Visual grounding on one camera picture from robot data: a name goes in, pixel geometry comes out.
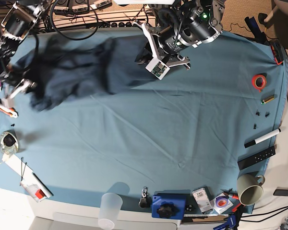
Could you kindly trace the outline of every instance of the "tape roll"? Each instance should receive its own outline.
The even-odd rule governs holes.
[[[217,207],[226,207],[228,205],[228,198],[226,196],[219,196],[216,198]]]
[[[254,86],[255,89],[257,89],[259,92],[263,90],[263,88],[267,84],[267,79],[265,78],[264,75],[262,74],[256,74],[252,78],[252,85]]]

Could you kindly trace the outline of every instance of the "red tape roll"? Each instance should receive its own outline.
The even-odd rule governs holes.
[[[267,84],[267,79],[262,74],[256,74],[252,78],[252,84],[253,84],[255,89],[257,89],[257,90],[259,90],[259,92],[261,92],[263,90],[263,88],[265,87],[265,85]]]

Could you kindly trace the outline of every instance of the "white marker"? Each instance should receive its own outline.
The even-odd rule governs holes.
[[[247,148],[247,147],[249,147],[249,146],[256,145],[256,144],[258,144],[258,143],[260,143],[260,142],[262,142],[262,141],[264,141],[264,140],[267,140],[267,139],[269,139],[269,138],[271,138],[271,137],[276,136],[276,135],[279,134],[279,133],[280,133],[280,128],[272,131],[271,133],[267,133],[266,135],[263,135],[263,136],[260,137],[260,138],[257,138],[257,139],[255,139],[255,140],[252,140],[252,141],[244,144],[244,147]]]

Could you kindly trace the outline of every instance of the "coffee mug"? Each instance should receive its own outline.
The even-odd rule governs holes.
[[[254,177],[250,174],[244,174],[237,180],[237,191],[241,204],[253,205],[263,195],[262,185],[265,182],[264,176]]]

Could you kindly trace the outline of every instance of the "clear plastic cup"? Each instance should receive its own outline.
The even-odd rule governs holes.
[[[114,229],[122,204],[122,198],[115,193],[106,193],[101,197],[98,217],[98,225],[101,229]]]

